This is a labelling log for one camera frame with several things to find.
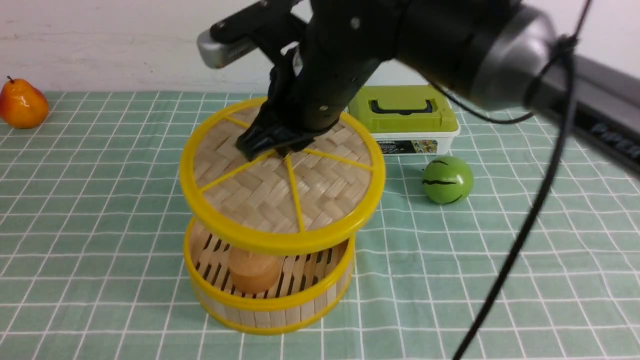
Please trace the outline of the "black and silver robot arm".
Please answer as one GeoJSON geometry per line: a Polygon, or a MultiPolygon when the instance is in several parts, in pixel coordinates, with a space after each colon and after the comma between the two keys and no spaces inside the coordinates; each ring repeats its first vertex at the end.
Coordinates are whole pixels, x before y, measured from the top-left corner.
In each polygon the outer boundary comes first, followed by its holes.
{"type": "Polygon", "coordinates": [[[211,27],[248,40],[274,64],[268,100],[237,148],[248,159],[298,152],[338,122],[389,60],[476,107],[522,107],[554,121],[629,173],[639,173],[639,80],[576,54],[578,34],[519,0],[292,0],[255,3],[211,27]]]}

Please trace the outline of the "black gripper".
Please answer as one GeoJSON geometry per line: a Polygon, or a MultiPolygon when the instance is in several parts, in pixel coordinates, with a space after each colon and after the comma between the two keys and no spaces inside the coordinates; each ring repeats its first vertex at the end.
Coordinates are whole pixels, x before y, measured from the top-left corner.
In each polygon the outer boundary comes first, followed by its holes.
{"type": "Polygon", "coordinates": [[[398,0],[313,0],[301,43],[302,69],[295,77],[295,120],[314,132],[284,132],[270,107],[261,107],[236,140],[247,161],[275,149],[281,156],[310,146],[338,120],[381,63],[397,53],[398,0]]]}

